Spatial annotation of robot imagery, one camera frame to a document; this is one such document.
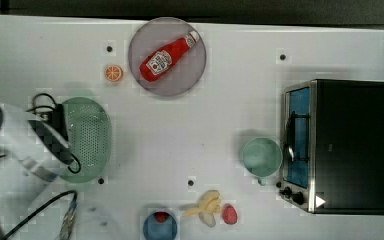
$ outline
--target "blue cup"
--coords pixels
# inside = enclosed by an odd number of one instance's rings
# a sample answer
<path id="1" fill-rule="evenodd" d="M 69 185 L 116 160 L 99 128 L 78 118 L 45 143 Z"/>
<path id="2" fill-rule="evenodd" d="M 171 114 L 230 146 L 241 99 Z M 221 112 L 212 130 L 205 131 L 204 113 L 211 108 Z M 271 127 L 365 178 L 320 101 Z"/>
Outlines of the blue cup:
<path id="1" fill-rule="evenodd" d="M 167 213 L 167 219 L 164 222 L 158 222 L 155 216 L 157 212 Z M 177 231 L 176 218 L 164 210 L 153 212 L 143 223 L 143 235 L 147 240 L 174 240 Z"/>

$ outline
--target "bottle label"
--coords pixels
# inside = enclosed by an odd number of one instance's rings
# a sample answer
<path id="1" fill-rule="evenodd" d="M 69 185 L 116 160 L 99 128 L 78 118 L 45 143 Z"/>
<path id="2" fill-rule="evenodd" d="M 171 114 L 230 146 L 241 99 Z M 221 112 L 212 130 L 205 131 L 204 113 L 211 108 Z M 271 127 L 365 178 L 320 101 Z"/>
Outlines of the bottle label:
<path id="1" fill-rule="evenodd" d="M 156 52 L 154 56 L 146 63 L 152 74 L 158 75 L 168 69 L 171 65 L 171 56 L 166 51 Z"/>
<path id="2" fill-rule="evenodd" d="M 195 45 L 195 40 L 193 39 L 193 37 L 190 34 L 185 36 L 185 41 L 186 41 L 186 44 L 188 44 L 189 48 L 191 48 L 193 45 Z"/>

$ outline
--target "toaster oven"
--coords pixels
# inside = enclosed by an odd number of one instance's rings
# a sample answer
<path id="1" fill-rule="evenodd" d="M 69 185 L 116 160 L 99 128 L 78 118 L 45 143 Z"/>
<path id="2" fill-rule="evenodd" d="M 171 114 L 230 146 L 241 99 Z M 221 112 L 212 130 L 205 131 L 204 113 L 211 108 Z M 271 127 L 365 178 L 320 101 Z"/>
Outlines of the toaster oven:
<path id="1" fill-rule="evenodd" d="M 384 82 L 285 89 L 281 197 L 315 214 L 384 215 Z"/>

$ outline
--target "red object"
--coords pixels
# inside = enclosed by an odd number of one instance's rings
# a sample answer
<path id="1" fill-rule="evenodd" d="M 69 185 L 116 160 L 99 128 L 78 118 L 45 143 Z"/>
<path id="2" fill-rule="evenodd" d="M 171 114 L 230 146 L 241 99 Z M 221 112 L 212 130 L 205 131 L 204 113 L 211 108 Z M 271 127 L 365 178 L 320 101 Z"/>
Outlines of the red object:
<path id="1" fill-rule="evenodd" d="M 238 222 L 238 214 L 232 205 L 228 205 L 224 208 L 222 216 L 224 222 L 227 224 L 235 224 Z"/>
<path id="2" fill-rule="evenodd" d="M 167 220 L 168 213 L 166 213 L 166 212 L 156 212 L 156 213 L 154 213 L 154 216 L 155 216 L 155 219 L 157 220 L 157 222 L 163 223 L 163 222 L 165 222 L 165 220 Z"/>
<path id="3" fill-rule="evenodd" d="M 160 47 L 140 65 L 140 73 L 148 82 L 157 81 L 176 65 L 180 58 L 199 41 L 197 32 L 192 31 L 182 38 Z"/>

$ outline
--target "white tabletop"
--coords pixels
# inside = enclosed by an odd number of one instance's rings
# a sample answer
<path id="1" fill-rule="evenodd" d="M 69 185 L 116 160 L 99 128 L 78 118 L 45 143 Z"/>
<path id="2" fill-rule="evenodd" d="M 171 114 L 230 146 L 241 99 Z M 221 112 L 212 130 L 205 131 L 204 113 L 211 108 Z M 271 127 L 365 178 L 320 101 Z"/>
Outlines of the white tabletop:
<path id="1" fill-rule="evenodd" d="M 237 157 L 254 136 L 279 141 L 285 87 L 315 78 L 384 81 L 384 31 L 192 24 L 207 48 L 206 70 L 190 92 L 164 99 L 128 73 L 128 46 L 144 23 L 0 16 L 1 102 L 27 109 L 39 92 L 58 102 L 86 96 L 110 115 L 106 182 L 74 187 L 84 192 L 85 202 L 110 212 L 121 234 L 115 239 L 143 239 L 141 225 L 158 205 L 177 215 L 182 240 L 384 239 L 384 216 L 307 214 L 280 199 L 278 176 L 261 187 Z M 113 53 L 105 51 L 108 44 Z M 109 63 L 127 71 L 119 84 L 103 78 Z M 224 224 L 219 215 L 215 228 L 197 217 L 180 217 L 181 206 L 211 189 L 238 210 L 236 225 Z M 55 216 L 52 224 L 43 220 L 50 215 L 29 224 L 22 239 L 54 239 L 60 222 Z"/>

